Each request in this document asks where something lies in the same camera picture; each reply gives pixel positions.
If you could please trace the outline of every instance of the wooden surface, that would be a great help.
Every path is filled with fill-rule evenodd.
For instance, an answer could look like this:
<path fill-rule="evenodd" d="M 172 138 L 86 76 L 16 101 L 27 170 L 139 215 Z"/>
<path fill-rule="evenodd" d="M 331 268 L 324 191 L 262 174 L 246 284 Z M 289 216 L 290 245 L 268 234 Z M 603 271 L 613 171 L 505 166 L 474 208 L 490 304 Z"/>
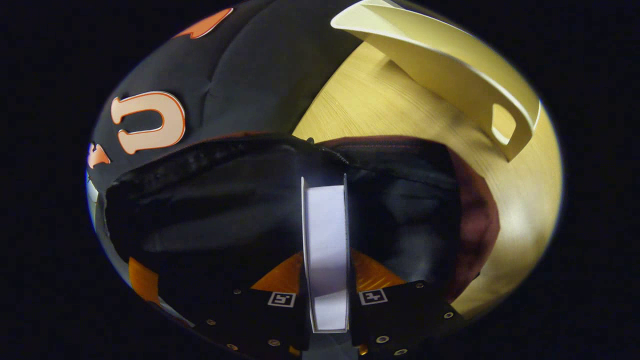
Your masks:
<path fill-rule="evenodd" d="M 513 291 L 550 241 L 561 203 L 562 168 L 546 111 L 527 147 L 508 163 L 471 119 L 363 43 L 325 84 L 293 135 L 316 142 L 368 135 L 435 140 L 486 179 L 498 205 L 500 233 L 481 275 L 452 304 L 467 318 Z"/>

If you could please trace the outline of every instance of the wooden table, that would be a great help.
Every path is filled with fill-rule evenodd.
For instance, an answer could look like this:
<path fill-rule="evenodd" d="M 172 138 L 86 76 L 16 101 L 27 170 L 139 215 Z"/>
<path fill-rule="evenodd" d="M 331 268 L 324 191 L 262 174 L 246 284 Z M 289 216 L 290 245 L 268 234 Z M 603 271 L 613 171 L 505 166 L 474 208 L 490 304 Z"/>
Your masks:
<path fill-rule="evenodd" d="M 497 305 L 529 274 L 554 231 L 562 198 L 559 147 L 542 111 L 527 147 L 507 162 L 478 126 L 363 43 L 318 93 L 294 136 L 410 135 L 449 146 L 488 183 L 500 233 L 481 275 L 454 302 L 471 318 Z"/>

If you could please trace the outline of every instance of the black background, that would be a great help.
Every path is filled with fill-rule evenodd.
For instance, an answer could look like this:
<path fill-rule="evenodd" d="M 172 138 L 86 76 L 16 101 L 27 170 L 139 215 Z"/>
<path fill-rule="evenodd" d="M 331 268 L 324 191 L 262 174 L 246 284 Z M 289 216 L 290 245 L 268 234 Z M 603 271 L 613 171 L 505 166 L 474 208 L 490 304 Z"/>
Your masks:
<path fill-rule="evenodd" d="M 487 41 L 547 105 L 564 156 L 563 215 L 537 269 L 448 340 L 455 359 L 616 359 L 637 351 L 633 2 L 421 1 Z M 217 359 L 117 276 L 92 233 L 87 142 L 106 97 L 174 34 L 230 1 L 9 5 L 6 241 L 17 359 Z"/>

